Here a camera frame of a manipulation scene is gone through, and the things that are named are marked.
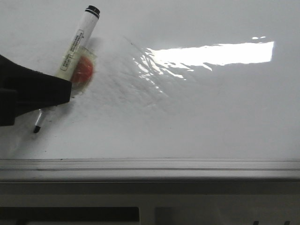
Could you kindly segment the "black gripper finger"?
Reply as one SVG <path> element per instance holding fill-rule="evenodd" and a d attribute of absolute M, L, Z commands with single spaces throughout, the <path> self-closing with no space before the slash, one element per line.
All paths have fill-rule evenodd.
<path fill-rule="evenodd" d="M 72 83 L 0 57 L 0 125 L 28 112 L 70 101 Z"/>

